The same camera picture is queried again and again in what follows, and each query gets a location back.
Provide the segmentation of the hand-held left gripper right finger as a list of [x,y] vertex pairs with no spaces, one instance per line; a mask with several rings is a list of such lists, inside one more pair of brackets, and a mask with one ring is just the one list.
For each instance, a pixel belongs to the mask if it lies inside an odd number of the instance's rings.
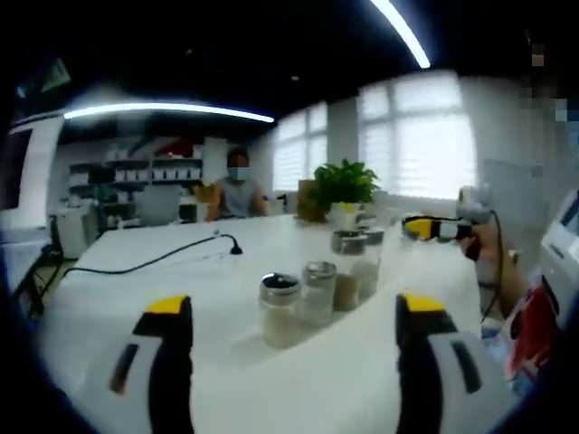
[[517,405],[482,340],[442,303],[401,293],[395,303],[399,433],[493,433]]

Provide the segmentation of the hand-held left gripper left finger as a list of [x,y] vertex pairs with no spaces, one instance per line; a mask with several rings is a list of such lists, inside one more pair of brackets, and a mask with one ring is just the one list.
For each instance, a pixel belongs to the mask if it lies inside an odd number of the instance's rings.
[[99,433],[192,433],[191,298],[160,299],[90,362],[73,402]]

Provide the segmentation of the person's right hand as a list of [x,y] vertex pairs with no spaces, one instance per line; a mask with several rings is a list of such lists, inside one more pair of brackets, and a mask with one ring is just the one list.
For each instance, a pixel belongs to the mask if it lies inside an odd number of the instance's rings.
[[481,260],[491,267],[493,271],[498,270],[499,257],[502,255],[498,232],[489,224],[474,225],[471,227],[471,235],[459,240],[459,245],[465,256],[473,261]]

